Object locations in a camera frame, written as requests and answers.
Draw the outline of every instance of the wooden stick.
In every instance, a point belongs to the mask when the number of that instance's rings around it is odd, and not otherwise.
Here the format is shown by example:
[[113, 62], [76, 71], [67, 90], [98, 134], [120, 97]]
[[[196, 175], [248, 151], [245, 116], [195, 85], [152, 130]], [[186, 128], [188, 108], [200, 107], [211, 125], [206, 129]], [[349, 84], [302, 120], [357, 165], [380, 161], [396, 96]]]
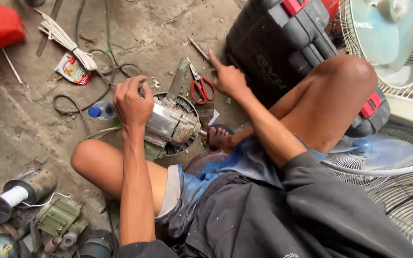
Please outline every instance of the wooden stick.
[[3, 50], [4, 56], [6, 56], [7, 61], [9, 62], [9, 65], [12, 68], [12, 71], [14, 72], [15, 76], [17, 77], [18, 82], [20, 82], [20, 84], [23, 84], [22, 80], [20, 79], [17, 71], [15, 70], [14, 66], [12, 65], [12, 62], [10, 61], [9, 57], [7, 56], [7, 54], [5, 53], [4, 47], [1, 48]]

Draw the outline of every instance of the red latch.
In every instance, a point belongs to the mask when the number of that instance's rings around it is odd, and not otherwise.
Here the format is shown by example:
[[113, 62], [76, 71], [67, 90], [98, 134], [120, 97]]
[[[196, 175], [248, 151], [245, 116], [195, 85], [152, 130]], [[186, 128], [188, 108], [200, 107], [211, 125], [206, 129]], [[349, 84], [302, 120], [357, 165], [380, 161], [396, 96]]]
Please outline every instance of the red latch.
[[289, 17], [293, 17], [298, 11], [300, 11], [309, 0], [283, 0], [281, 6], [283, 6]]
[[376, 110], [380, 108], [381, 103], [382, 100], [380, 100], [379, 95], [374, 92], [369, 98], [368, 102], [364, 104], [364, 107], [361, 109], [361, 112], [359, 114], [363, 118], [370, 118], [376, 112]]

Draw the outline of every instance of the man's hand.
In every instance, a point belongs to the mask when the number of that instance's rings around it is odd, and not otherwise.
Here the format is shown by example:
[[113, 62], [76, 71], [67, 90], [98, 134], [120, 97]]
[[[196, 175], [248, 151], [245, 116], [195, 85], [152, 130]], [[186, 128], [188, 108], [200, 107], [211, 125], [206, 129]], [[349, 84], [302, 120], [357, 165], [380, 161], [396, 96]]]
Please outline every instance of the man's hand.
[[245, 75], [234, 66], [223, 65], [213, 53], [209, 50], [210, 61], [217, 72], [217, 77], [214, 79], [216, 89], [224, 94], [227, 94], [234, 99], [249, 94], [250, 89], [246, 85]]
[[[142, 83], [145, 98], [138, 94], [138, 85]], [[135, 129], [145, 129], [146, 123], [152, 114], [154, 99], [149, 85], [146, 83], [146, 76], [138, 75], [126, 79], [116, 86], [114, 94], [114, 111], [122, 123], [122, 129], [128, 133]]]

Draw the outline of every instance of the dirty floor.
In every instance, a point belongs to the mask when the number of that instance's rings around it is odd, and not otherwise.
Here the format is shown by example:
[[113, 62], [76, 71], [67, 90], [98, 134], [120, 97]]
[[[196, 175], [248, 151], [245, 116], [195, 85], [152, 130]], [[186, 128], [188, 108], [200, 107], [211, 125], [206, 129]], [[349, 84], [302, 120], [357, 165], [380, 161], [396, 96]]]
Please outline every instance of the dirty floor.
[[[39, 9], [50, 14], [55, 0], [46, 0]], [[193, 48], [187, 36], [192, 36], [204, 49], [220, 53], [229, 28], [243, 8], [245, 0], [110, 0], [109, 17], [112, 44], [120, 63], [137, 65], [143, 74], [160, 82], [159, 90], [168, 91], [178, 62], [188, 57], [197, 71], [210, 79], [211, 73]], [[41, 16], [26, 6], [22, 0], [0, 0], [0, 3], [17, 10], [26, 26], [26, 43], [6, 47], [6, 52], [18, 71], [23, 84], [19, 84], [0, 50], [0, 189], [3, 184], [28, 168], [33, 159], [46, 161], [44, 167], [58, 178], [57, 191], [72, 194], [85, 201], [85, 214], [95, 228], [107, 228], [100, 191], [77, 175], [69, 159], [77, 143], [86, 136], [81, 118], [61, 115], [53, 108], [53, 97], [66, 94], [79, 105], [85, 106], [102, 94], [106, 85], [93, 78], [88, 85], [73, 85], [64, 79], [55, 82], [55, 66], [65, 50], [55, 42], [48, 42], [43, 55], [35, 55], [43, 35], [38, 30]], [[58, 24], [74, 35], [77, 9], [80, 1], [64, 1], [58, 14]], [[79, 31], [92, 37], [96, 44], [85, 46], [103, 49], [106, 46], [106, 23], [104, 0], [87, 0], [79, 23]], [[99, 67], [106, 70], [110, 63], [100, 53], [94, 55]], [[129, 73], [137, 75], [135, 69]], [[116, 81], [124, 77], [118, 75]], [[110, 91], [105, 99], [111, 99]], [[221, 115], [219, 123], [237, 128], [246, 117], [236, 103], [226, 103], [227, 97], [216, 93], [215, 109]], [[72, 108], [72, 103], [59, 100], [61, 108]], [[92, 132], [111, 126], [110, 123], [85, 117]], [[104, 138], [106, 142], [120, 147], [120, 134]], [[190, 159], [202, 150], [199, 139], [188, 154], [166, 157], [157, 162], [162, 166], [181, 163], [186, 166]]]

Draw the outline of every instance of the black jacket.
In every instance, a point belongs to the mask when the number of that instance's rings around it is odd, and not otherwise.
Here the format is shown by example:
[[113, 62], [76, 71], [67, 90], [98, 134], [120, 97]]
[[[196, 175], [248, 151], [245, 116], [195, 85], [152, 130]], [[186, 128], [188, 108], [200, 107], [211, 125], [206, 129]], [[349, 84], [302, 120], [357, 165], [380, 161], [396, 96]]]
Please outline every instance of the black jacket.
[[[205, 191], [185, 241], [187, 257], [413, 258], [413, 245], [355, 185], [303, 153], [280, 170], [285, 191], [224, 173]], [[119, 258], [177, 258], [162, 241]]]

